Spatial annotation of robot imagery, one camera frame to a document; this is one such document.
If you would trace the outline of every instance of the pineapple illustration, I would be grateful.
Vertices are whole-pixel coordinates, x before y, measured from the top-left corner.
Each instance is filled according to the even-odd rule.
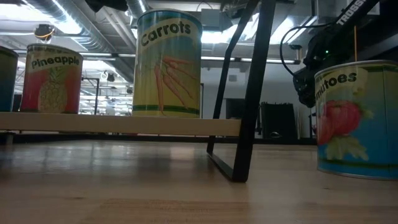
[[[68,100],[65,87],[66,76],[64,67],[50,68],[50,75],[40,88],[39,112],[62,113],[65,111]]]

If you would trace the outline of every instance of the wooden shelf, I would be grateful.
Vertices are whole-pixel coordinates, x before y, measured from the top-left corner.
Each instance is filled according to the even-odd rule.
[[[236,119],[0,113],[0,130],[239,136]]]

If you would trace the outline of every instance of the black cable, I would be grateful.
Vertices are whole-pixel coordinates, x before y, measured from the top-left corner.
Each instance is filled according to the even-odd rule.
[[[293,30],[297,30],[297,29],[303,29],[303,28],[319,28],[319,27],[325,27],[328,25],[333,24],[331,23],[327,23],[327,24],[320,24],[320,25],[312,25],[312,26],[297,26],[297,27],[293,27],[291,28],[289,31],[286,32],[286,34],[283,36],[282,40],[280,40],[280,45],[279,45],[279,54],[280,54],[280,61],[282,62],[282,65],[285,67],[285,69],[293,76],[295,76],[294,72],[291,71],[291,69],[286,65],[285,63],[285,58],[283,55],[283,44],[284,44],[284,40],[287,37],[287,34],[289,34],[290,32],[292,32]]]

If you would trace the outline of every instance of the ceiling light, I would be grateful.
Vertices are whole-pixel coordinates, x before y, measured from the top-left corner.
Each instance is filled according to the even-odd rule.
[[[91,96],[95,96],[95,94],[94,93],[92,93],[92,92],[89,92],[89,91],[86,91],[86,90],[82,90],[82,89],[80,89],[80,94],[82,95],[86,95],[86,94],[89,94],[89,95],[91,95]]]
[[[230,28],[223,31],[220,37],[220,42],[222,43],[229,43],[231,41],[232,36],[234,35],[236,28],[238,25],[233,25]]]
[[[24,62],[18,61],[17,67],[25,68],[26,64]]]
[[[26,5],[0,4],[1,19],[16,21],[50,22],[50,18],[39,11],[32,10]]]
[[[19,54],[21,56],[22,55],[26,55],[26,50],[22,50],[22,49],[13,49],[13,51],[15,51],[15,53]]]
[[[151,1],[150,6],[154,9],[178,9],[185,12],[201,11],[202,9],[220,9],[221,3],[207,1],[208,3],[200,1]]]
[[[318,20],[318,16],[312,17],[304,26],[310,26],[312,25],[315,21]],[[302,28],[299,29],[290,39],[287,39],[287,43],[290,44],[292,43],[295,39],[297,39],[307,28]]]
[[[97,70],[97,71],[113,71],[116,72],[114,67],[109,66],[107,63],[101,61],[101,60],[84,60],[83,61],[83,69],[84,70]]]
[[[92,86],[92,85],[82,85],[80,88],[97,88],[97,86]],[[114,86],[100,86],[100,89],[115,89],[116,87]]]
[[[201,35],[201,42],[203,44],[221,43],[221,32],[204,31]]]
[[[135,37],[138,37],[138,29],[131,29],[131,32]]]
[[[200,57],[202,60],[219,60],[219,61],[223,61],[224,57],[206,57],[206,56],[202,56]]]
[[[109,96],[108,98],[116,100],[132,100],[132,96]],[[95,96],[80,95],[80,99],[95,100]],[[98,100],[109,100],[109,99],[106,99],[105,96],[98,96]]]
[[[294,23],[291,18],[286,18],[278,28],[276,28],[275,32],[271,36],[271,39],[269,41],[270,44],[280,44],[280,41],[282,40],[283,36],[289,31],[291,28],[293,28]],[[287,35],[285,38],[285,42],[289,40],[292,36],[294,35],[294,32],[291,32]]]
[[[57,0],[52,0],[56,6],[63,12],[63,15],[66,17],[65,22],[59,22],[55,19],[52,19],[52,23],[60,29],[62,32],[66,34],[79,34],[82,28],[75,22],[74,19],[66,12],[66,10],[58,3]]]
[[[112,54],[109,53],[80,52],[80,54],[85,57],[112,57]]]
[[[135,54],[119,54],[119,57],[136,57]]]
[[[251,58],[242,58],[241,62],[251,62],[252,59]],[[282,63],[282,61],[280,59],[267,59],[267,63]],[[296,61],[295,60],[285,60],[286,64],[295,64]]]
[[[127,104],[121,104],[121,105],[115,105],[115,107],[117,107],[117,108],[130,108],[132,106],[127,105]]]
[[[85,57],[85,60],[105,60],[105,61],[116,61],[116,58]]]
[[[114,83],[111,83],[112,85],[110,87],[115,87],[115,88],[127,88],[130,83],[126,83],[125,85],[113,85]]]
[[[259,24],[259,13],[254,14],[252,18],[252,22],[248,22],[246,27],[243,30],[243,34],[245,35],[244,40],[249,40],[254,37],[257,32],[257,26]]]

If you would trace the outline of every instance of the wooden plank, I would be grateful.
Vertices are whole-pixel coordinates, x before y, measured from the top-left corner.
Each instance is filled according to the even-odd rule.
[[[239,136],[235,119],[0,113],[1,130]]]
[[[177,142],[15,144],[0,168],[0,223],[398,223],[397,182],[319,172],[315,146],[255,145],[247,184],[228,183],[205,149]],[[235,149],[219,144],[215,152],[231,165]]]

